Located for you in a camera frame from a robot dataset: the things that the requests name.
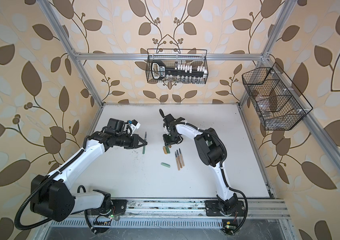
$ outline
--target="white tabletop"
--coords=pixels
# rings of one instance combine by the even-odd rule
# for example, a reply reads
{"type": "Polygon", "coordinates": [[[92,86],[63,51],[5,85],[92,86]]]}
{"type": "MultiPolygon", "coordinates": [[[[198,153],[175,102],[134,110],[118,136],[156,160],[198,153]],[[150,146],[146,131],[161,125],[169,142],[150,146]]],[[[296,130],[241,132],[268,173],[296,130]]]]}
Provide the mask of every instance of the white tabletop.
{"type": "Polygon", "coordinates": [[[144,138],[147,131],[145,154],[142,147],[109,148],[81,174],[72,189],[84,185],[86,189],[109,192],[111,197],[216,197],[211,170],[200,160],[194,139],[184,137],[181,144],[170,148],[170,154],[164,154],[160,108],[165,115],[183,117],[196,127],[214,128],[228,152],[225,166],[231,187],[247,197],[269,197],[240,113],[232,104],[106,105],[95,130],[100,131],[110,118],[135,119],[141,124],[135,133],[144,138]],[[174,154],[178,148],[185,162],[180,171],[174,154]]]}

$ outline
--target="black wire basket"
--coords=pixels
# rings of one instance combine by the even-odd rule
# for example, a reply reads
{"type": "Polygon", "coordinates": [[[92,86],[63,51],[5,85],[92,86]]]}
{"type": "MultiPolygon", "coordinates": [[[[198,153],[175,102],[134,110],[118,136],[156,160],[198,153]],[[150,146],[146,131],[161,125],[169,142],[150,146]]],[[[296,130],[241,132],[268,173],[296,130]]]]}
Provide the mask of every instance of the black wire basket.
{"type": "Polygon", "coordinates": [[[242,74],[244,88],[265,130],[291,130],[313,109],[288,75],[292,86],[283,83],[278,76],[283,73],[280,70],[274,64],[271,68],[256,68],[242,74]],[[310,107],[302,106],[291,91],[302,96],[310,107]]]}
{"type": "Polygon", "coordinates": [[[209,75],[207,50],[176,50],[168,48],[147,50],[147,82],[206,84],[209,75]]]}

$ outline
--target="wallpaper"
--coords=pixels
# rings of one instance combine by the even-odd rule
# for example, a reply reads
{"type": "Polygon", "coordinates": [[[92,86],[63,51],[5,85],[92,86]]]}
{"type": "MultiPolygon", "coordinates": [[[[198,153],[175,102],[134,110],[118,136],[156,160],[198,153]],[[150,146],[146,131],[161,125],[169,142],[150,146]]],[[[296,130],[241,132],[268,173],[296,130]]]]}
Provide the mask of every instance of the wallpaper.
{"type": "MultiPolygon", "coordinates": [[[[148,83],[144,61],[93,61],[86,71],[105,103],[236,103],[251,61],[208,61],[206,84],[148,83]]],[[[86,89],[81,92],[88,96],[86,89]]]]}
{"type": "Polygon", "coordinates": [[[298,84],[340,148],[340,0],[298,1],[271,59],[298,84]]]}
{"type": "Polygon", "coordinates": [[[51,0],[82,53],[140,53],[140,49],[206,49],[261,53],[282,0],[51,0]]]}
{"type": "MultiPolygon", "coordinates": [[[[30,234],[13,219],[31,180],[79,149],[98,109],[34,2],[0,0],[0,240],[30,234]]],[[[21,221],[39,219],[27,207],[21,221]]]]}

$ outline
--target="leaf pattern wallpaper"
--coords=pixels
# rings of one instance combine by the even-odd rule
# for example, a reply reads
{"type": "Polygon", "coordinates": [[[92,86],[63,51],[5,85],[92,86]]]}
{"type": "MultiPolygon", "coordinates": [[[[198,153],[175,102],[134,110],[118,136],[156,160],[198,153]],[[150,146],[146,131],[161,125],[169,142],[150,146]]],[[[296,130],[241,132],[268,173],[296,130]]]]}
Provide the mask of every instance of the leaf pattern wallpaper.
{"type": "MultiPolygon", "coordinates": [[[[309,99],[314,116],[340,148],[340,0],[299,0],[271,59],[296,84],[294,90],[309,99]]],[[[291,131],[265,131],[249,100],[245,116],[297,234],[302,240],[340,239],[340,175],[335,166],[303,122],[291,131]]]]}
{"type": "MultiPolygon", "coordinates": [[[[31,180],[79,149],[98,109],[83,89],[35,1],[0,0],[0,240],[32,235],[13,218],[31,180]]],[[[22,222],[39,219],[26,208],[22,222]]]]}

